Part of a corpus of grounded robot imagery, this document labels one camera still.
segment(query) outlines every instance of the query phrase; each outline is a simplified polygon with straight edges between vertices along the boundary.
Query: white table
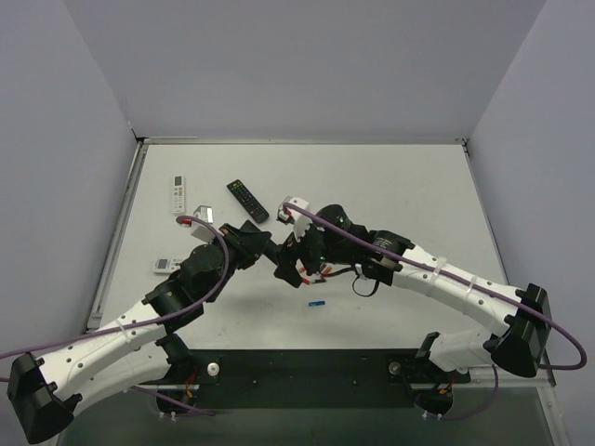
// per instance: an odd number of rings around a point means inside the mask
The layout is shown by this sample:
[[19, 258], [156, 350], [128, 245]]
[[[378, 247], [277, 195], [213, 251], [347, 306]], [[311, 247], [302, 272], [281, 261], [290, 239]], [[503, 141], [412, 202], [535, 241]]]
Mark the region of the white table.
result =
[[[274, 219], [287, 195], [321, 207], [340, 203], [351, 220], [386, 229], [488, 280], [503, 282], [496, 250], [460, 146], [151, 145], [117, 257], [106, 323], [165, 279], [158, 256], [199, 244], [170, 214], [172, 176], [186, 176], [187, 210], [213, 206], [215, 224], [240, 227], [247, 213], [226, 184], [240, 178], [271, 213], [260, 227], [281, 243], [291, 227]], [[205, 315], [178, 333], [189, 348], [418, 348], [426, 334], [475, 322], [431, 299], [381, 286], [355, 295], [351, 275], [294, 289], [262, 258], [237, 271]], [[312, 300], [326, 305], [309, 307]]]

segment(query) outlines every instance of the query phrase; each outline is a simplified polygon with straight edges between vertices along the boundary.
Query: black cable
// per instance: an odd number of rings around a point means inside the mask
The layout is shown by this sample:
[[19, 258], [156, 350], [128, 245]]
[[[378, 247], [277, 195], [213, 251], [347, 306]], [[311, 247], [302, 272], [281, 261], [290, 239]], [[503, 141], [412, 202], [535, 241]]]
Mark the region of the black cable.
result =
[[375, 294], [376, 294], [376, 291], [378, 291], [378, 286], [380, 286], [380, 281], [376, 281], [376, 283], [374, 283], [374, 288], [372, 288], [372, 292], [371, 292], [369, 295], [361, 295], [360, 293], [358, 293], [358, 292], [355, 290], [355, 283], [356, 283], [356, 282], [357, 282], [359, 279], [360, 279], [360, 276], [357, 276], [357, 277], [355, 278], [355, 280], [353, 281], [353, 283], [351, 284], [351, 289], [353, 290], [353, 292], [354, 292], [356, 295], [360, 295], [361, 297], [372, 297], [373, 295], [375, 295]]
[[351, 272], [351, 271], [355, 271], [354, 267], [347, 267], [344, 269], [339, 269], [335, 272], [329, 272], [328, 274], [325, 274], [324, 277], [336, 277], [336, 276], [340, 276], [341, 274], [345, 274], [346, 272]]

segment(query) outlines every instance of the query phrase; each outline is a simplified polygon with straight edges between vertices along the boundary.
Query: air conditioner remote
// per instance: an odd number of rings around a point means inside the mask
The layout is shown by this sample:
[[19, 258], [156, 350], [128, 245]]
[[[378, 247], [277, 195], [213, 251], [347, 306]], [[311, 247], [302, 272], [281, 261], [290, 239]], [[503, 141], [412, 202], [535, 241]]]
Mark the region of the air conditioner remote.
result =
[[152, 272], [155, 274], [171, 274], [179, 269], [183, 261], [183, 258], [159, 257], [152, 266]]
[[171, 205], [174, 216], [186, 214], [186, 178], [182, 175], [172, 179]]

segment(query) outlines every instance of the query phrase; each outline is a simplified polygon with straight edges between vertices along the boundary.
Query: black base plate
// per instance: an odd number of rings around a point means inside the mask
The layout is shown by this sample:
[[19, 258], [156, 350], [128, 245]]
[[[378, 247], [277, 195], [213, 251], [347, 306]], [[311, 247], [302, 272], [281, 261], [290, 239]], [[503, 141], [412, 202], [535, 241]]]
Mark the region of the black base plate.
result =
[[[416, 349], [191, 350], [198, 367], [193, 391], [197, 407], [209, 409], [395, 408], [413, 404], [411, 384], [448, 383], [451, 376], [428, 361], [415, 361]], [[209, 376], [209, 363], [219, 364]], [[397, 362], [398, 374], [389, 366]], [[468, 383], [469, 374], [456, 374]], [[151, 384], [183, 385], [172, 379]], [[181, 399], [184, 391], [166, 395]], [[172, 406], [158, 400], [162, 411]]]

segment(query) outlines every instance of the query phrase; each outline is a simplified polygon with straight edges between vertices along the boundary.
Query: white wall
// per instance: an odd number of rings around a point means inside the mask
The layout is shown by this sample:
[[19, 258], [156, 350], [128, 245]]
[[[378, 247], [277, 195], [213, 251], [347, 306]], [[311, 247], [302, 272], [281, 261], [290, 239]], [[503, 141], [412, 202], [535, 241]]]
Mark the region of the white wall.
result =
[[468, 137], [544, 0], [65, 0], [137, 135]]
[[[0, 351], [84, 327], [134, 149], [61, 1], [0, 2]], [[26, 444], [5, 391], [0, 444]]]
[[[554, 318], [591, 355], [556, 373], [576, 445], [595, 438], [594, 23], [592, 0], [548, 0], [470, 139], [509, 278], [547, 288]], [[561, 336], [549, 345], [553, 362], [576, 362]]]

